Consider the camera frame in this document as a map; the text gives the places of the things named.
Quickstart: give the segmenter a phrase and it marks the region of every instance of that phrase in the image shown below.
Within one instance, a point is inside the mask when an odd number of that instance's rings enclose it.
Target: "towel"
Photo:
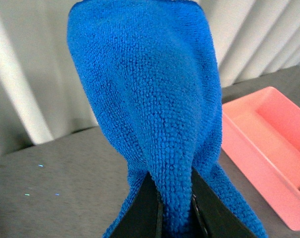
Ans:
[[[67,42],[110,144],[127,160],[129,195],[110,236],[150,172],[164,204],[165,237],[191,237],[192,166],[259,238],[260,220],[217,160],[221,88],[204,12],[187,0],[84,0]]]

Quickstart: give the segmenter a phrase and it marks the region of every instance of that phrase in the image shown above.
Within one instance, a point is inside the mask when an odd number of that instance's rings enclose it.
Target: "gray tabletop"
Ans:
[[[223,102],[274,86],[300,106],[300,68],[223,89]],[[222,151],[220,164],[271,238],[287,228]],[[125,160],[98,127],[0,157],[0,238],[97,238],[128,194]]]

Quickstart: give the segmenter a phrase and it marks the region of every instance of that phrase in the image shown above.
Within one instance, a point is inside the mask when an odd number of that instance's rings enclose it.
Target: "pink tray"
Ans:
[[[273,87],[223,105],[223,150],[274,211],[300,230],[300,108]]]

